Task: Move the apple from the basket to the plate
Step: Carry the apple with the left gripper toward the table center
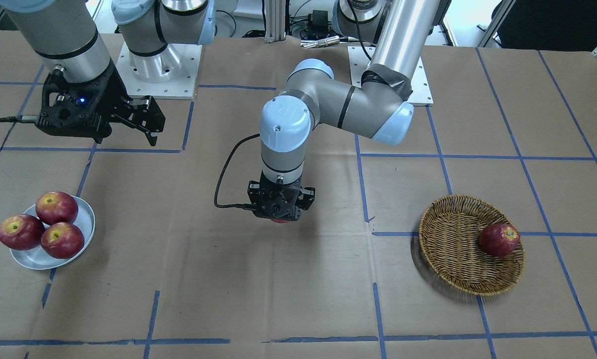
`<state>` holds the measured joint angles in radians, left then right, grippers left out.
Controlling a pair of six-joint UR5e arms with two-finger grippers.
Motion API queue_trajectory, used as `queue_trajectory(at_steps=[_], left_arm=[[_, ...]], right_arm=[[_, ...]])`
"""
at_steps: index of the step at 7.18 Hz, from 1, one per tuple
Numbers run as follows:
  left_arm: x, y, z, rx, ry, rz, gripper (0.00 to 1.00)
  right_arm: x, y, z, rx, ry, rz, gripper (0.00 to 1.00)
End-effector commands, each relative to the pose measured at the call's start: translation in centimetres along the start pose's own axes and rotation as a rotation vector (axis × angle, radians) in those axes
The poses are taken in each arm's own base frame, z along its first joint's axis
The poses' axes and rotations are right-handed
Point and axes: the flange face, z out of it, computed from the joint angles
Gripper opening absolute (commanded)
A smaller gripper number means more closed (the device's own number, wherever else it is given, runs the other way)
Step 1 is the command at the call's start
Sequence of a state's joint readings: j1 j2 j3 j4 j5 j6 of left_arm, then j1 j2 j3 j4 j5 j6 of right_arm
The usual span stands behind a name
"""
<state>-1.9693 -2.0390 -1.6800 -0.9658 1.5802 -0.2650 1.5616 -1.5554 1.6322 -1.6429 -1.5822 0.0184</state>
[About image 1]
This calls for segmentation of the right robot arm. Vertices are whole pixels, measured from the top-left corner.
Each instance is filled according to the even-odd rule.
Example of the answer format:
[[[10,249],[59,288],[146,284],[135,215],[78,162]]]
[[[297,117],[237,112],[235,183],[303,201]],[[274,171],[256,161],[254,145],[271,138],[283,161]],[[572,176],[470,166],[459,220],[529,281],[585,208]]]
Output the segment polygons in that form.
[[[0,0],[49,73],[37,115],[0,123],[34,124],[50,136],[101,143],[111,123],[145,134],[155,146],[166,118],[151,95],[132,98],[83,0]],[[114,0],[114,20],[143,81],[180,73],[174,44],[206,45],[214,37],[213,0]]]

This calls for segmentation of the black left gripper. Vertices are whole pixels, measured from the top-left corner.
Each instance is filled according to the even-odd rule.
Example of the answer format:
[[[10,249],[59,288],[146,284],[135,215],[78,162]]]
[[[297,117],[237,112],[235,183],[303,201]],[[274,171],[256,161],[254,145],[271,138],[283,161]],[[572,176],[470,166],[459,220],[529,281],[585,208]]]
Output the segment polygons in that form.
[[[301,178],[290,183],[270,181],[264,174],[260,181],[249,181],[247,194],[253,214],[259,218],[280,218],[296,222],[316,198],[314,187],[301,187]]]

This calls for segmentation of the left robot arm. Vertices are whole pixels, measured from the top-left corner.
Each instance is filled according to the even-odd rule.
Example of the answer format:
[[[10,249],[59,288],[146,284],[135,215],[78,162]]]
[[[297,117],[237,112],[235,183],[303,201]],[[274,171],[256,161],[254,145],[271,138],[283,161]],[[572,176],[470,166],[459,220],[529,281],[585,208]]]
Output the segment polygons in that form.
[[[248,184],[248,204],[237,207],[260,218],[297,221],[316,197],[301,186],[308,138],[326,124],[387,145],[403,141],[414,107],[408,102],[411,80],[429,30],[439,11],[438,0],[393,0],[360,85],[335,80],[323,61],[298,63],[285,88],[260,114],[262,171]]]

